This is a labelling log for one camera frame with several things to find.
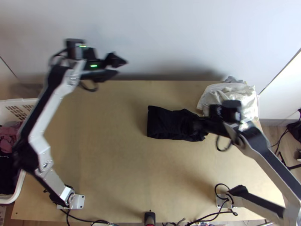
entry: table surface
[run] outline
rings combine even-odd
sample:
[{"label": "table surface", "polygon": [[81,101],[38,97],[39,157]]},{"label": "table surface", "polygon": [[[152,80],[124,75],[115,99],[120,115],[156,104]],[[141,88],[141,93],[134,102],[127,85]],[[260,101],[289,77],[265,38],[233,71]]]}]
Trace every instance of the table surface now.
[{"label": "table surface", "polygon": [[[84,194],[80,218],[142,222],[144,212],[157,222],[192,221],[217,212],[214,186],[245,185],[249,192],[284,205],[279,189],[257,163],[236,147],[219,152],[216,135],[202,142],[146,136],[147,107],[193,112],[214,81],[108,81],[96,93],[76,89],[66,96],[47,128],[54,169],[67,185]],[[221,147],[228,143],[221,139]],[[26,175],[13,219],[65,221],[65,215]],[[262,219],[247,209],[218,221]]]}]

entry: clothing pile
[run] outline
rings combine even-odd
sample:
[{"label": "clothing pile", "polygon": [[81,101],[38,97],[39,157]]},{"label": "clothing pile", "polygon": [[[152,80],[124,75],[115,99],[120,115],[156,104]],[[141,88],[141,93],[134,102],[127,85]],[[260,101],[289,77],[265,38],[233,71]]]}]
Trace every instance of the clothing pile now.
[{"label": "clothing pile", "polygon": [[17,141],[22,121],[8,122],[0,128],[0,194],[13,194],[18,169],[14,167],[12,146]]},{"label": "clothing pile", "polygon": [[[225,100],[238,100],[242,103],[242,115],[245,118],[258,119],[258,96],[254,86],[248,86],[243,80],[229,76],[224,83],[213,84],[206,88],[197,109],[209,116],[209,106],[222,104]],[[202,118],[187,109],[169,111],[148,106],[147,136],[156,139],[203,141],[208,133],[203,129]]]}]

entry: black cloth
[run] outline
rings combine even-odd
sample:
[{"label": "black cloth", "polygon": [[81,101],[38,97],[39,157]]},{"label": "black cloth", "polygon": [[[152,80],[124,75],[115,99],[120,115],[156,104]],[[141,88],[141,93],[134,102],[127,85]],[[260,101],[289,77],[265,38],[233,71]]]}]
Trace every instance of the black cloth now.
[{"label": "black cloth", "polygon": [[301,122],[290,123],[286,126],[293,137],[301,143]]},{"label": "black cloth", "polygon": [[203,141],[208,135],[200,126],[194,128],[194,122],[200,117],[187,109],[169,111],[148,106],[147,136],[156,139]]},{"label": "black cloth", "polygon": [[10,195],[15,192],[17,174],[12,153],[0,150],[0,194]]}]

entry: laundry basket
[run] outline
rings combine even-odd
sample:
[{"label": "laundry basket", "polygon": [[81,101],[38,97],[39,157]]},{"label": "laundry basket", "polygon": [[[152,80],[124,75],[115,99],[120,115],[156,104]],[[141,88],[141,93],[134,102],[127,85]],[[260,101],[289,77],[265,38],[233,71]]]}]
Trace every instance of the laundry basket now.
[{"label": "laundry basket", "polygon": [[[0,101],[0,125],[9,121],[25,120],[34,107],[37,98],[34,99],[9,99]],[[15,192],[12,195],[0,194],[0,204],[10,204],[14,202],[21,191],[25,177],[25,171],[20,170]]]}]

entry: crumpled white fabric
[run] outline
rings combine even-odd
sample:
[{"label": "crumpled white fabric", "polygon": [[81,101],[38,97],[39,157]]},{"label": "crumpled white fabric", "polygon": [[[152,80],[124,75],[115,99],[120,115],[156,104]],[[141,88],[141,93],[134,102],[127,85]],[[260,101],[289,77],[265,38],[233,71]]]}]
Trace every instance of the crumpled white fabric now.
[{"label": "crumpled white fabric", "polygon": [[201,96],[197,109],[209,116],[209,105],[221,104],[225,100],[238,100],[242,103],[242,115],[250,120],[259,118],[259,102],[255,86],[240,83],[220,83],[209,85]]}]

